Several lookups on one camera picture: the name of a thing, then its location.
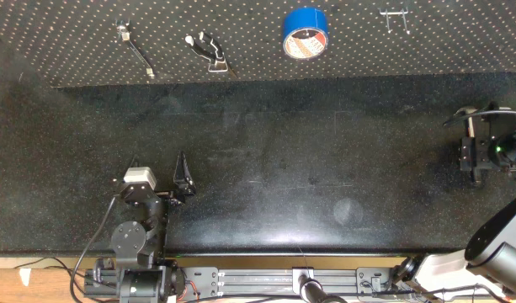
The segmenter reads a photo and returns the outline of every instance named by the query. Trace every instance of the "perforated board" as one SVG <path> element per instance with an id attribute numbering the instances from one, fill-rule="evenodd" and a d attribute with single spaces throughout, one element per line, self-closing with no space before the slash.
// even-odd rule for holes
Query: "perforated board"
<path id="1" fill-rule="evenodd" d="M 310 61 L 282 50 L 282 23 L 292 10 L 320 8 L 329 45 Z M 391 16 L 391 32 L 379 9 Z M 116 19 L 130 20 L 131 38 L 157 78 L 116 41 Z M 207 72 L 185 35 L 211 33 L 237 80 L 516 72 L 516 0 L 227 1 L 0 0 L 0 37 L 55 87 L 232 81 Z"/>

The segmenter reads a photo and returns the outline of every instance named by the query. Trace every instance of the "roll of tape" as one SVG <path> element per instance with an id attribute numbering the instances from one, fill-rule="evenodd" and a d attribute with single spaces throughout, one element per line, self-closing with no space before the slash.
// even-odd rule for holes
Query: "roll of tape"
<path id="1" fill-rule="evenodd" d="M 284 51 L 295 59 L 310 59 L 328 44 L 327 18 L 316 8 L 299 8 L 284 20 Z"/>

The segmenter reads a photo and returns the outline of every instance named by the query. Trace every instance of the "tape label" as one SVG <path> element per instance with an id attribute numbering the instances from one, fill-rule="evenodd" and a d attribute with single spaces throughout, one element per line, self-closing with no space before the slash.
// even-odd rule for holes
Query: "tape label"
<path id="1" fill-rule="evenodd" d="M 285 51 L 296 59 L 309 59 L 323 53 L 327 37 L 315 29 L 299 29 L 285 41 Z"/>

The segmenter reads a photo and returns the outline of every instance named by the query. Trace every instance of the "black tabletop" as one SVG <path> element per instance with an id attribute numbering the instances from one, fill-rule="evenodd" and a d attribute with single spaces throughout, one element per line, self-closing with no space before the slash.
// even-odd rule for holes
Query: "black tabletop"
<path id="1" fill-rule="evenodd" d="M 56 90 L 19 66 L 0 66 L 0 255 L 78 254 L 135 154 L 160 189 L 187 155 L 170 255 L 451 251 L 516 196 L 503 173 L 473 187 L 441 126 L 516 109 L 516 74 Z M 117 205 L 92 252 L 139 213 Z"/>

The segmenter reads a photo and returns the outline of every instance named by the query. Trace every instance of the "blue tape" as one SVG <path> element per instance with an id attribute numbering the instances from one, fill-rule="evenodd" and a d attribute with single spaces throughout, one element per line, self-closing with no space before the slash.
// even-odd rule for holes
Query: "blue tape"
<path id="1" fill-rule="evenodd" d="M 312 48 L 310 51 L 304 49 L 304 51 L 300 52 L 300 49 L 293 50 L 293 48 L 289 48 L 287 46 L 288 40 L 293 42 L 293 38 L 290 39 L 294 34 L 300 33 L 305 30 L 313 30 L 321 33 L 322 35 L 318 35 L 320 38 L 320 43 L 317 43 L 317 48 Z M 319 56 L 325 48 L 327 48 L 328 44 L 328 27 L 327 27 L 327 18 L 325 14 L 316 8 L 299 8 L 289 13 L 284 20 L 284 51 L 291 57 L 296 59 L 309 59 L 315 56 Z M 306 52 L 307 54 L 311 54 L 310 56 L 297 56 L 297 54 L 301 54 Z"/>

